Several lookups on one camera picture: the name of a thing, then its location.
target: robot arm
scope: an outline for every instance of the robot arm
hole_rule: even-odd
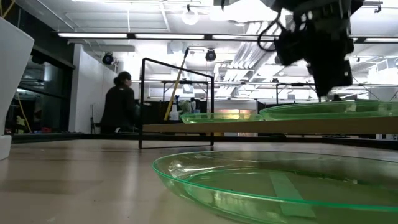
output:
[[[274,11],[286,9],[293,12],[295,29],[282,27],[281,35],[274,41],[282,65],[288,66],[304,59],[314,77],[318,96],[327,95],[333,87],[353,83],[351,66],[345,60],[346,54],[354,51],[354,41],[349,37],[349,18],[364,0],[261,1]],[[281,26],[278,20],[272,21],[270,26]]]

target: black jacket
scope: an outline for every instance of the black jacket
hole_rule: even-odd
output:
[[[128,86],[115,86],[106,94],[101,126],[131,128],[135,112],[134,90]]]

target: table surface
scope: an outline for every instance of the table surface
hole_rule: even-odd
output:
[[[187,142],[145,142],[146,147]],[[380,149],[294,143],[227,143],[222,150],[311,152],[398,162]],[[0,161],[2,223],[227,224],[224,219],[170,193],[151,168],[169,154],[209,147],[148,149],[137,141],[79,140],[15,144]]]

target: glass wall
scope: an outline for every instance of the glass wall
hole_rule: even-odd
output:
[[[30,57],[6,118],[6,134],[68,131],[72,71]]]

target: green plastic plate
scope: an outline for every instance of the green plastic plate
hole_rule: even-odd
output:
[[[166,156],[152,166],[175,195],[245,223],[398,220],[396,162],[296,152],[221,151]]]
[[[219,123],[219,122],[242,122],[242,121],[263,121],[259,114],[239,113],[200,113],[181,115],[185,124],[195,123]]]
[[[397,102],[341,101],[276,106],[260,111],[266,121],[398,116]]]

